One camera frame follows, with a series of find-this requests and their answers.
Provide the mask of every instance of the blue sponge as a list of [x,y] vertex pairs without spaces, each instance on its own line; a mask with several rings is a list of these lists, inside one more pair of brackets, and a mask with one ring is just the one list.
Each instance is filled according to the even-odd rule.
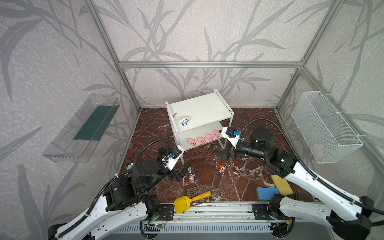
[[275,194],[279,194],[279,189],[277,187],[257,187],[256,193],[259,200],[269,201]]

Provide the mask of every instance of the pink pig toy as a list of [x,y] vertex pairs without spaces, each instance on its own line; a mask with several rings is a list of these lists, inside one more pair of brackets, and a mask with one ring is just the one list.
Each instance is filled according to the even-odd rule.
[[195,146],[195,145],[196,145],[195,140],[192,139],[192,138],[189,138],[189,139],[188,139],[188,143],[189,143],[189,145],[191,145],[191,146]]
[[205,143],[205,139],[203,137],[197,137],[197,141],[201,144]]
[[215,137],[220,137],[220,133],[217,130],[214,130],[213,134]]
[[214,137],[211,134],[206,133],[205,134],[205,139],[207,139],[208,141],[212,141],[214,139]]

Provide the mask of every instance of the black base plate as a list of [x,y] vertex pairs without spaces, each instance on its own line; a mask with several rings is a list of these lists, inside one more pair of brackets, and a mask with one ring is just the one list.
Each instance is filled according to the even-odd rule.
[[[255,220],[274,220],[271,218],[267,212],[266,204],[252,204],[252,209],[254,210],[253,214],[255,215]],[[283,216],[278,216],[278,220],[282,220]]]
[[[174,204],[161,204],[161,210],[167,214],[168,221],[173,220],[173,214],[175,212],[175,205]],[[165,214],[160,214],[159,218],[157,220],[167,220],[167,217]]]

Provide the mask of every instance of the yellow spatula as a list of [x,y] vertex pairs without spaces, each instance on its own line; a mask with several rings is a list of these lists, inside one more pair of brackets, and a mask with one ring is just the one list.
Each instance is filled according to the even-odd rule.
[[175,211],[177,214],[180,214],[182,212],[187,211],[190,208],[191,202],[210,197],[211,192],[204,192],[203,194],[200,194],[192,199],[190,199],[188,196],[183,196],[181,198],[178,198],[175,200]]

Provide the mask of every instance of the sponge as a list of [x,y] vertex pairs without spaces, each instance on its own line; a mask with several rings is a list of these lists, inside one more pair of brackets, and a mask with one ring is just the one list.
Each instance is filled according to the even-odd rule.
[[279,189],[276,187],[257,187],[256,188],[257,198],[261,201],[269,201],[275,194],[279,194]]
[[293,194],[292,188],[289,186],[288,181],[285,178],[281,178],[278,175],[271,175],[273,183],[279,189],[279,193],[284,196]]

